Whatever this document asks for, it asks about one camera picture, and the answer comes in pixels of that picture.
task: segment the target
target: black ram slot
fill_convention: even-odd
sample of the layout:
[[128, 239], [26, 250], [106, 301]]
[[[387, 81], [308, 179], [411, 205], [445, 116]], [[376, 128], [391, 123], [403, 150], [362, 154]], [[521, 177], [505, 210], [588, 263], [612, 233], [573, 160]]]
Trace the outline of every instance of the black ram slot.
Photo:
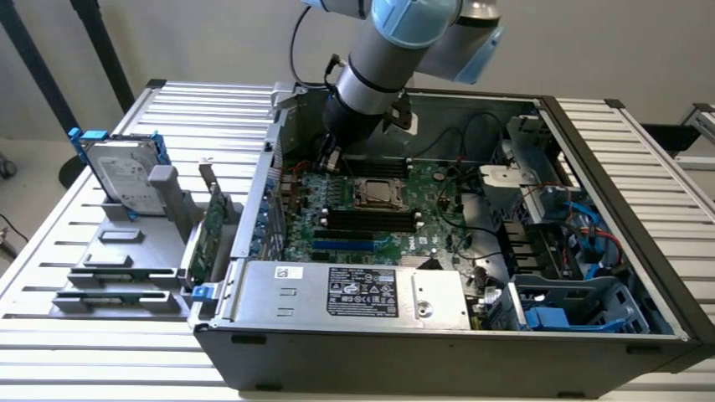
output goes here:
[[312, 237], [314, 239], [375, 240], [372, 233], [357, 230], [314, 230]]
[[401, 161], [346, 161], [338, 165], [340, 173], [357, 178], [408, 178], [407, 165]]
[[415, 212], [330, 211], [326, 228], [366, 232], [416, 232]]

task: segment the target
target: black metal frame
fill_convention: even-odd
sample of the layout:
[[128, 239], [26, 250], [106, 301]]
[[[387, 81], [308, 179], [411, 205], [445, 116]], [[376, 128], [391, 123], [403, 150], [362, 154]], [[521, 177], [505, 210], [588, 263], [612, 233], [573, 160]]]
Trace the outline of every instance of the black metal frame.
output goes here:
[[0, 0], [0, 23], [10, 37], [12, 44], [22, 58], [24, 65], [32, 74], [37, 87], [42, 92], [52, 113], [57, 117], [58, 124], [62, 126], [62, 130], [68, 132], [74, 127], [78, 127], [77, 119], [72, 114], [52, 73], [46, 68], [45, 60], [32, 41], [32, 36], [17, 14], [12, 0]]
[[126, 113], [134, 103], [134, 95], [132, 94], [132, 87], [124, 75], [120, 58], [113, 51], [112, 39], [109, 38], [106, 27], [101, 21], [100, 4], [97, 0], [70, 0], [70, 3], [72, 8], [77, 12], [78, 19], [81, 19], [81, 23], [85, 26], [89, 40], [92, 40], [93, 50], [100, 58], [101, 67], [106, 73], [116, 100], [120, 102], [121, 110]]

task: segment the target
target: black cable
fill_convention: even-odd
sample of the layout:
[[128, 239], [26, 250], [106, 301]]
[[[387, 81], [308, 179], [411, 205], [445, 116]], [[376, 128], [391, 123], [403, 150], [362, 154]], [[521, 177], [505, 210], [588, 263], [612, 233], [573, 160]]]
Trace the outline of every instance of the black cable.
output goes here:
[[456, 127], [447, 127], [443, 132], [439, 134], [439, 136], [436, 136], [435, 138], [435, 141], [432, 141], [432, 143], [417, 153], [415, 153], [411, 157], [412, 158], [416, 158], [416, 157], [420, 157], [421, 155], [424, 155], [429, 149], [432, 149], [435, 147], [435, 145], [443, 140], [444, 136], [451, 132], [451, 131], [456, 131], [456, 133], [459, 135], [461, 135], [461, 132], [459, 131], [459, 129]]
[[22, 234], [22, 232], [20, 232], [17, 230], [17, 228], [14, 227], [14, 225], [12, 224], [10, 220], [8, 219], [6, 216], [4, 216], [2, 214], [0, 214], [0, 218], [4, 219], [5, 223], [8, 224], [8, 226], [10, 227], [10, 229], [14, 231], [14, 233], [17, 233], [17, 236], [20, 236], [24, 240], [24, 243], [29, 243], [30, 241], [28, 240], [26, 236]]
[[464, 136], [467, 135], [467, 129], [469, 128], [469, 124], [472, 121], [475, 121], [475, 119], [480, 116], [488, 116], [491, 117], [495, 122], [496, 122], [496, 126], [499, 128], [499, 136], [500, 136], [500, 139], [501, 141], [505, 139], [505, 129], [504, 129], [504, 125], [501, 124], [501, 120], [497, 118], [497, 116], [491, 113], [489, 111], [477, 111], [476, 113], [473, 113], [471, 116], [469, 116], [469, 119], [467, 120], [467, 122], [464, 123], [464, 128], [463, 128], [463, 132], [464, 132]]
[[294, 48], [294, 38], [296, 38], [296, 36], [298, 34], [300, 23], [302, 23], [302, 19], [305, 18], [305, 15], [308, 14], [308, 11], [310, 11], [310, 8], [312, 8], [310, 6], [305, 7], [305, 9], [302, 10], [302, 13], [300, 13], [300, 15], [298, 15], [297, 21], [294, 22], [294, 27], [292, 28], [290, 51], [289, 51], [288, 60], [289, 60], [289, 65], [290, 65], [292, 78], [296, 80], [296, 82], [309, 90], [324, 90], [326, 88], [324, 85], [309, 85], [300, 79], [298, 73], [294, 70], [294, 61], [292, 59], [293, 58], [293, 55], [292, 55], [293, 54], [293, 48]]
[[[468, 178], [469, 176], [476, 176], [476, 175], [479, 175], [479, 173], [473, 173], [472, 175], [465, 175], [463, 178]], [[444, 182], [443, 188], [439, 191], [439, 195], [436, 196], [437, 201], [439, 201], [439, 198], [444, 195], [444, 191], [447, 190], [448, 184], [452, 183], [455, 180], [456, 180], [456, 178], [451, 178], [447, 182]], [[480, 228], [477, 226], [467, 226], [465, 224], [457, 224], [457, 223], [452, 222], [451, 220], [447, 219], [447, 217], [444, 216], [443, 210], [439, 208], [439, 206], [436, 204], [435, 204], [435, 208], [436, 208], [436, 214], [439, 215], [439, 218], [449, 226], [452, 226], [455, 228], [459, 228], [459, 229], [479, 230], [481, 232], [488, 233], [493, 237], [497, 237], [496, 232], [493, 232], [493, 230], [488, 230], [488, 229]]]
[[479, 261], [479, 260], [483, 260], [484, 258], [493, 257], [495, 255], [503, 255], [504, 254], [504, 251], [499, 251], [496, 253], [487, 254], [487, 255], [484, 255], [481, 257], [468, 257], [468, 256], [465, 256], [464, 254], [461, 254], [461, 246], [463, 246], [464, 242], [467, 241], [467, 239], [469, 239], [469, 237], [471, 237], [471, 234], [465, 235], [465, 237], [463, 237], [461, 240], [459, 240], [457, 247], [455, 247], [455, 252], [451, 255], [452, 258], [455, 258], [455, 255], [459, 255], [465, 260]]
[[496, 253], [487, 254], [487, 255], [484, 255], [481, 257], [468, 257], [464, 254], [461, 254], [460, 250], [457, 250], [457, 252], [455, 254], [459, 255], [459, 257], [463, 258], [464, 260], [479, 261], [479, 260], [483, 260], [484, 258], [493, 257], [495, 255], [503, 255], [504, 251], [497, 251]]
[[497, 128], [499, 128], [499, 139], [501, 141], [505, 139], [505, 128], [504, 128], [504, 125], [501, 124], [501, 120], [489, 111], [477, 111], [469, 116], [469, 119], [467, 119], [467, 122], [464, 123], [464, 128], [461, 129], [461, 144], [460, 144], [459, 151], [464, 156], [467, 156], [467, 129], [469, 128], [469, 124], [480, 116], [488, 116], [495, 120]]

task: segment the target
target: gray floor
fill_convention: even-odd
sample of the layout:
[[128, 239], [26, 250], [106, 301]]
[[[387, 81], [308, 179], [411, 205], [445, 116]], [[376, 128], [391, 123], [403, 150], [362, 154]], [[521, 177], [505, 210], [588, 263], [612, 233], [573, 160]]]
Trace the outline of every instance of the gray floor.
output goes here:
[[[0, 179], [0, 213], [29, 237], [65, 193], [57, 173], [74, 151], [65, 141], [4, 139], [0, 139], [0, 151], [17, 165], [17, 175], [8, 180]], [[16, 234], [9, 234], [8, 240], [21, 249], [24, 241]], [[0, 275], [8, 266], [9, 262], [0, 259]]]

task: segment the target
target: robotic arm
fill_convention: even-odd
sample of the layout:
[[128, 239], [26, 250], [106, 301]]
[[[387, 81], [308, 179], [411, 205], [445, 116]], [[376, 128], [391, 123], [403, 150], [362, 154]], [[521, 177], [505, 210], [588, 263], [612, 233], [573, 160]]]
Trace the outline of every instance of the robotic arm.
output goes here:
[[324, 154], [365, 140], [415, 72], [473, 84], [499, 44], [496, 0], [302, 0], [365, 20], [322, 113]]

